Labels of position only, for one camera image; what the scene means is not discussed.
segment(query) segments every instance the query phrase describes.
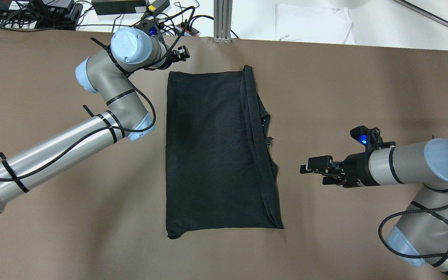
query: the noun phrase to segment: metal rod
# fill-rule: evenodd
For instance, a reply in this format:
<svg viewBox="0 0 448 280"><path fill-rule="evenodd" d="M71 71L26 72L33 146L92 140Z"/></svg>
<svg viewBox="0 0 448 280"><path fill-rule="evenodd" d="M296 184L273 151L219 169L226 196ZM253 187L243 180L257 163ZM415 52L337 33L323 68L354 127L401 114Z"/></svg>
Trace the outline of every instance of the metal rod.
<svg viewBox="0 0 448 280"><path fill-rule="evenodd" d="M436 21L437 23L440 23L443 26L448 27L448 21L446 21L445 19L443 19L439 16L436 16L436 15L430 13L427 10L424 10L424 9L422 9L412 3L409 3L405 0L393 0L393 1L399 3L400 5L403 5L404 7L412 9L413 11L417 12L418 14L421 14L427 18L430 18L431 20Z"/></svg>

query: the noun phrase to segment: black box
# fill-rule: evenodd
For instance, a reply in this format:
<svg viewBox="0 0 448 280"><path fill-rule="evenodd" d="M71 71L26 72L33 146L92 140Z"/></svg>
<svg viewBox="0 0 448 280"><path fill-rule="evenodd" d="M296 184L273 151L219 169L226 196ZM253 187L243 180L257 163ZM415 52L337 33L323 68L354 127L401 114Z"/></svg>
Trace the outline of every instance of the black box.
<svg viewBox="0 0 448 280"><path fill-rule="evenodd" d="M135 14L146 12L146 0L93 0L98 16L105 14Z"/></svg>

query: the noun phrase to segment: blue led light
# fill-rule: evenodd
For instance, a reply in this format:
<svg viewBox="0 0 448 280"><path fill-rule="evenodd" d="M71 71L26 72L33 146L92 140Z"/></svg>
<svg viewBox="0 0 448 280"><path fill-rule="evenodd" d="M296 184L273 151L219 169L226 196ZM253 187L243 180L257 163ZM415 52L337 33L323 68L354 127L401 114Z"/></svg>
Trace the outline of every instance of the blue led light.
<svg viewBox="0 0 448 280"><path fill-rule="evenodd" d="M150 36L155 36L156 34L158 34L157 28L156 27L151 27L150 28Z"/></svg>
<svg viewBox="0 0 448 280"><path fill-rule="evenodd" d="M361 135L359 136L359 138L357 138L357 141L366 146L366 144L368 143L368 137L366 137L366 135Z"/></svg>

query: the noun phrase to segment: white label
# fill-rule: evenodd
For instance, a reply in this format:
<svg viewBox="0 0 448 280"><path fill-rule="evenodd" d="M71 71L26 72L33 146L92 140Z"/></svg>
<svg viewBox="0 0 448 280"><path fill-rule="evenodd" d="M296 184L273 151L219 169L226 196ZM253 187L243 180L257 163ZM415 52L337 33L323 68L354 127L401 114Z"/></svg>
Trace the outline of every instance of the white label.
<svg viewBox="0 0 448 280"><path fill-rule="evenodd" d="M134 7L136 12L146 12L146 7Z"/></svg>
<svg viewBox="0 0 448 280"><path fill-rule="evenodd" d="M26 6L27 4L29 4L28 1L11 1L11 4L9 5L9 10L20 10L23 6Z"/></svg>

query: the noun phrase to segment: garment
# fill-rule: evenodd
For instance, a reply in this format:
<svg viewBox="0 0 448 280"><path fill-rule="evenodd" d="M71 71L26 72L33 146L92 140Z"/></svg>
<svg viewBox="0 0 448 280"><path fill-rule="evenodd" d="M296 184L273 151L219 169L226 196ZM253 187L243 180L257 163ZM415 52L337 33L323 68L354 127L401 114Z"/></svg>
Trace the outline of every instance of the garment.
<svg viewBox="0 0 448 280"><path fill-rule="evenodd" d="M250 66L171 72L167 85L168 237L215 228L283 228L269 156L270 115Z"/></svg>

